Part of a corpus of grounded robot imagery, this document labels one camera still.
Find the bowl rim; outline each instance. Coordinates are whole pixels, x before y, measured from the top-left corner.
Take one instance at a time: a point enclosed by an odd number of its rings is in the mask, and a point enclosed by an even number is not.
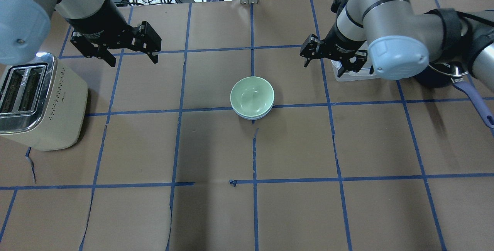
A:
[[[266,110],[263,110],[261,113],[257,114],[257,115],[245,115],[245,114],[242,114],[240,113],[239,111],[237,111],[235,109],[235,107],[233,106],[233,103],[232,103],[232,93],[233,93],[233,90],[235,89],[235,87],[242,81],[244,81],[245,79],[249,79],[249,78],[255,78],[255,79],[260,79],[260,80],[263,80],[264,82],[266,82],[270,89],[271,89],[271,92],[273,93],[273,100],[271,101],[271,104],[269,106],[268,109]],[[233,86],[232,90],[230,91],[230,105],[232,106],[232,109],[233,111],[235,111],[238,115],[242,116],[242,117],[250,117],[250,118],[255,118],[255,117],[259,117],[259,116],[262,116],[264,113],[267,113],[271,110],[271,108],[273,107],[274,105],[274,102],[275,102],[275,90],[273,89],[273,86],[270,84],[270,82],[262,77],[259,77],[259,76],[247,76],[247,77],[244,77],[242,79],[240,79],[237,83],[235,83],[235,85]]]

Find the light blue joint cap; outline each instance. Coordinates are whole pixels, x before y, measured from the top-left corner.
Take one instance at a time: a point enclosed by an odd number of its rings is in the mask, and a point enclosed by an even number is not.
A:
[[[0,0],[0,63],[31,61],[50,31],[50,18],[34,0]]]
[[[378,38],[369,45],[369,57],[376,75],[388,80],[413,77],[429,64],[427,47],[405,36]]]

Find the black strap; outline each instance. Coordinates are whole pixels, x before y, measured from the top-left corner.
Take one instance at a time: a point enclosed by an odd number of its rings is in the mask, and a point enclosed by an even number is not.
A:
[[[349,19],[349,20],[350,20],[353,24],[355,24],[356,26],[358,26],[358,27],[360,27],[360,28],[363,28],[363,27],[364,27],[362,24],[360,24],[360,23],[356,22],[356,21],[355,21],[355,19],[353,19],[353,18],[350,16],[350,14],[348,13],[348,10],[347,10],[346,6],[345,6],[345,13],[346,13],[346,15],[348,16],[348,19]]]
[[[367,10],[365,10],[364,14],[362,15],[362,22],[363,22],[365,16],[367,15],[367,13],[370,12],[373,8],[375,8],[381,4],[384,4],[386,2],[390,2],[390,1],[406,1],[406,2],[410,3],[410,0],[379,0],[376,3],[373,3],[370,7],[368,7]]]
[[[437,15],[443,22],[442,50],[454,47],[462,39],[462,23],[458,13],[453,8],[437,8],[426,12],[429,15]]]
[[[466,17],[468,19],[473,19],[476,22],[480,22],[485,25],[489,25],[490,27],[494,27],[494,22],[484,19],[483,17],[477,17],[476,15],[468,14],[467,12],[458,12],[458,15],[461,17]]]

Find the blue tape grid line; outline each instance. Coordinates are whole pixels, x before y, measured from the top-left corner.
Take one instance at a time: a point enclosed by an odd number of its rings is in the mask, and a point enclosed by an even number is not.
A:
[[[62,57],[63,51],[65,50],[65,46],[67,45],[67,40],[69,39],[69,34],[70,34],[71,29],[72,29],[72,26],[69,25],[69,28],[67,28],[67,34],[65,34],[65,39],[64,39],[63,44],[62,44],[62,49],[60,50],[60,55],[58,55],[58,57]]]
[[[130,23],[130,20],[132,18],[132,12],[134,11],[134,7],[130,7],[130,13],[129,13],[129,18],[127,19],[127,24]],[[84,231],[83,239],[81,240],[81,244],[79,245],[79,251],[83,251],[84,248],[84,241],[86,239],[86,233],[88,231],[89,227],[89,221],[91,217],[91,209],[92,209],[92,203],[94,199],[94,191],[96,190],[96,182],[98,180],[98,174],[99,174],[99,167],[101,164],[101,157],[103,156],[103,149],[105,147],[105,139],[106,139],[106,132],[107,132],[107,127],[108,124],[110,123],[110,117],[112,113],[112,105],[113,105],[113,100],[115,99],[115,91],[117,90],[117,83],[118,83],[118,76],[120,75],[120,67],[122,66],[122,60],[123,60],[123,55],[124,55],[124,48],[120,51],[120,57],[118,59],[118,66],[117,66],[117,72],[115,74],[115,80],[113,81],[113,89],[112,89],[112,95],[110,98],[110,104],[108,105],[108,113],[106,115],[106,124],[105,124],[105,129],[103,130],[103,135],[101,138],[101,146],[99,148],[99,153],[98,153],[98,160],[96,162],[96,168],[94,170],[94,177],[93,177],[93,183],[91,187],[91,202],[90,202],[90,208],[88,212],[88,221],[86,223],[86,228]]]
[[[470,174],[435,174],[426,175],[427,179],[451,179],[451,178],[483,178],[494,177],[494,173],[470,173]],[[390,181],[390,180],[417,180],[423,179],[422,175],[410,176],[369,176],[369,177],[342,177],[343,181]],[[304,183],[304,182],[339,182],[340,178],[295,178],[295,179],[263,179],[256,180],[261,183]],[[231,180],[230,184],[252,184],[253,180]]]
[[[254,249],[259,251],[259,221],[257,217],[257,165],[256,165],[256,140],[259,128],[255,130],[254,138],[252,138],[252,169],[254,173],[252,174],[252,184],[254,187]]]
[[[250,5],[250,75],[255,75],[254,69],[254,4]]]
[[[72,185],[29,185],[1,186],[0,190],[46,190],[46,189],[92,189],[92,188],[136,188],[136,187],[169,187],[192,186],[194,182],[157,182],[157,183],[126,183],[126,184],[72,184]]]
[[[0,242],[2,242],[3,233],[5,233],[5,227],[7,226],[8,218],[10,216],[10,212],[12,212],[12,206],[14,206],[15,197],[17,196],[17,190],[14,190],[12,194],[12,198],[10,199],[10,205],[8,206],[7,215],[3,220],[2,230],[0,231]]]
[[[483,98],[486,101],[494,100],[494,97]],[[440,102],[467,102],[468,98],[444,98],[444,99],[430,99],[430,100],[409,100],[406,103],[440,103]],[[380,104],[401,104],[402,101],[369,101],[369,102],[337,102],[331,103],[331,106],[341,105],[380,105]],[[299,104],[282,104],[274,105],[273,108],[291,108],[291,107],[325,107],[327,103],[299,103]],[[186,108],[182,109],[182,112],[203,112],[203,111],[221,111],[221,110],[233,110],[231,107],[205,107],[205,108]],[[111,115],[126,115],[126,114],[152,114],[152,113],[176,113],[180,109],[169,110],[135,110],[135,111],[116,111],[110,112]],[[107,112],[101,113],[88,113],[86,117],[107,116]]]
[[[190,49],[187,52],[214,52],[214,51],[233,51],[233,50],[252,50],[252,49],[275,49],[275,48],[297,48],[302,45],[266,45],[266,46],[248,46],[248,47],[227,47],[227,48],[209,48],[209,49]],[[159,51],[158,54],[184,53],[185,50],[165,50]],[[146,55],[142,52],[124,52],[123,54],[112,54],[113,56],[129,55]],[[83,55],[59,56],[59,59],[85,58]]]
[[[254,68],[254,4],[250,5],[250,75],[255,75]],[[252,174],[252,179],[254,182],[252,183],[253,192],[254,192],[254,250],[259,251],[259,221],[257,217],[257,164],[256,164],[256,140],[257,133],[259,128],[255,130],[254,138],[252,138],[252,170],[254,173]]]
[[[411,138],[413,140],[413,146],[415,147],[415,153],[417,155],[418,164],[420,166],[420,172],[422,173],[425,191],[427,192],[427,198],[429,199],[429,205],[431,207],[432,217],[434,218],[434,223],[436,225],[436,230],[437,230],[437,234],[439,237],[439,242],[441,243],[441,249],[443,249],[443,251],[446,251],[446,244],[444,242],[443,232],[441,231],[441,225],[439,224],[439,219],[437,217],[436,207],[434,206],[434,200],[432,200],[432,194],[431,194],[431,191],[429,188],[429,182],[427,181],[427,176],[425,174],[424,164],[422,162],[422,157],[420,156],[420,150],[418,149],[417,139],[415,137],[415,132],[413,131],[413,124],[411,123],[411,118],[410,118],[410,114],[408,111],[408,107],[406,106],[406,101],[404,100],[404,95],[403,95],[400,81],[397,80],[396,84],[398,86],[398,91],[400,92],[400,97],[401,97],[402,102],[403,102],[403,109],[404,109],[404,113],[406,115],[406,121],[408,122]]]
[[[319,25],[317,23],[317,15],[316,15],[316,8],[314,7],[314,0],[310,0],[310,5],[312,9],[312,16],[314,17],[314,26],[316,27],[316,35],[320,38],[319,34]],[[338,182],[340,186],[340,196],[341,196],[341,208],[343,212],[343,221],[345,224],[345,233],[346,233],[346,240],[348,244],[348,250],[352,251],[352,239],[350,235],[350,225],[348,223],[348,213],[346,209],[346,200],[345,200],[345,191],[343,188],[343,179],[341,177],[341,169],[339,166],[338,162],[338,153],[337,153],[337,146],[335,143],[335,123],[333,122],[333,112],[332,112],[332,104],[331,104],[331,98],[330,98],[330,93],[328,91],[328,82],[326,80],[326,70],[324,68],[324,61],[321,59],[321,71],[323,74],[323,82],[324,82],[324,90],[326,93],[326,101],[327,101],[327,106],[328,106],[328,113],[329,113],[329,119],[330,119],[330,126],[331,126],[331,139],[332,139],[332,144],[333,144],[333,150],[335,152],[335,163],[337,166],[337,173],[338,173]]]
[[[190,20],[192,13],[192,3],[189,4],[189,14],[187,18],[187,32],[185,34],[185,51],[184,51],[184,66],[182,70],[182,89],[180,90],[180,107],[178,109],[178,124],[177,124],[177,135],[175,140],[175,155],[173,158],[173,175],[171,181],[175,183],[177,179],[177,165],[178,165],[178,151],[180,149],[180,129],[182,126],[182,112],[184,104],[184,91],[185,91],[185,76],[187,73],[187,52],[189,49],[189,33],[190,33]],[[166,244],[166,251],[170,248],[170,237],[171,237],[171,225],[173,222],[173,201],[175,197],[175,186],[171,186],[170,192],[170,234],[168,235],[168,242]]]

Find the toaster slot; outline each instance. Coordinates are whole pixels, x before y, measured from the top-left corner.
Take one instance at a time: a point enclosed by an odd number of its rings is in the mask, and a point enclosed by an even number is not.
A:
[[[35,103],[37,91],[39,88],[39,81],[41,80],[43,68],[32,68],[29,71],[26,87],[22,95],[21,103],[19,105],[19,111],[29,111]]]
[[[0,107],[0,113],[10,113],[14,109],[15,100],[17,99],[25,71],[25,69],[12,71],[9,83],[3,91],[4,98],[2,107]]]

